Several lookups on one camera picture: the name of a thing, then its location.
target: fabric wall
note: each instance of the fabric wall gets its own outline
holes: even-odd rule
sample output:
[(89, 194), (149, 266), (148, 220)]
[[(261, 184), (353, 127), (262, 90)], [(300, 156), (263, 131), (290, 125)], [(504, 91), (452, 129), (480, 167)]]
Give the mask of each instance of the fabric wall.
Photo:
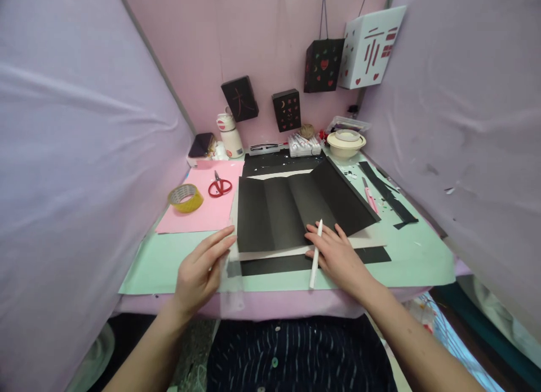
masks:
[(541, 340), (541, 0), (393, 5), (408, 8), (359, 115), (367, 153)]
[(62, 391), (192, 133), (121, 0), (0, 0), (0, 389)]
[[(322, 0), (127, 0), (198, 133), (219, 134), (220, 85), (250, 76), (259, 116), (238, 124), (245, 147), (285, 142), (271, 96), (295, 88), (301, 119), (324, 128), (357, 103), (358, 90), (303, 93), (306, 49), (319, 38)], [(363, 0), (326, 0), (330, 38), (343, 38)], [(385, 0), (366, 0), (362, 12)], [(325, 38), (325, 21), (323, 34)]]

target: hand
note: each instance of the hand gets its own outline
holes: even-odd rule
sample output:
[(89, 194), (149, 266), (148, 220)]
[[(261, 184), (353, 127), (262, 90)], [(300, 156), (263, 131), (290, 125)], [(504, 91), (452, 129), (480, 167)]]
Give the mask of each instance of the hand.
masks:
[[(363, 303), (365, 297), (370, 295), (370, 289), (380, 284), (368, 272), (344, 231), (338, 224), (334, 226), (338, 234), (323, 225), (323, 233), (319, 237), (316, 227), (311, 224), (306, 227), (309, 232), (304, 236), (320, 249), (318, 263), (325, 274), (341, 289)], [(314, 251), (307, 251), (306, 256), (313, 258)]]
[(189, 320), (220, 286), (220, 260), (237, 240), (229, 226), (205, 238), (180, 264), (173, 301), (181, 317)]

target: mint green paper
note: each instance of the mint green paper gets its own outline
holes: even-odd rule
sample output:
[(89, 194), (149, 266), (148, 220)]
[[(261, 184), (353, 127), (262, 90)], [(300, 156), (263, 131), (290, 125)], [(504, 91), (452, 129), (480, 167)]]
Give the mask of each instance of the mint green paper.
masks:
[[(356, 190), (364, 196), (361, 168), (357, 163), (365, 160), (362, 155), (354, 160), (341, 161), (332, 158), (343, 170), (350, 170), (357, 179), (349, 178)], [(374, 168), (376, 175), (383, 179)], [(396, 198), (408, 208), (419, 223), (408, 224), (400, 230), (393, 227), (401, 223), (398, 215), (384, 208), (379, 192), (366, 180), (372, 195), (378, 200), (377, 223), (387, 241), (386, 251), (392, 262), (373, 263), (366, 267), (372, 275), (388, 287), (435, 286), (452, 283), (455, 280), (453, 255), (438, 235), (429, 227), (415, 208), (400, 194)], [(119, 293), (153, 294), (173, 293), (180, 262), (201, 240), (213, 233), (191, 232), (180, 234), (157, 234), (154, 227), (148, 232), (139, 248)], [(310, 271), (283, 272), (280, 274), (246, 276), (243, 278), (245, 292), (273, 290), (308, 290)], [(335, 289), (337, 286), (318, 270), (316, 289)]]

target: dark striped shirt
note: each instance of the dark striped shirt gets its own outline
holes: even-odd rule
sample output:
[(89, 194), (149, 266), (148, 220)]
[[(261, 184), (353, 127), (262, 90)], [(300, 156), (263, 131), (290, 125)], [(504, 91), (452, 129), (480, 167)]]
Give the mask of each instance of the dark striped shirt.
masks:
[(396, 391), (366, 316), (222, 321), (207, 364), (208, 391)]

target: white thermos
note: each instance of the white thermos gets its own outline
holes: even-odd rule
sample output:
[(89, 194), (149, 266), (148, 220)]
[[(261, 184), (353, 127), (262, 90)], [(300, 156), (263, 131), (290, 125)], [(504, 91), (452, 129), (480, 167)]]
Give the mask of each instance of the white thermos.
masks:
[(223, 113), (218, 115), (216, 120), (220, 129), (221, 140), (224, 142), (225, 151), (229, 158), (239, 158), (244, 154), (241, 136), (238, 133), (235, 119), (231, 114)]

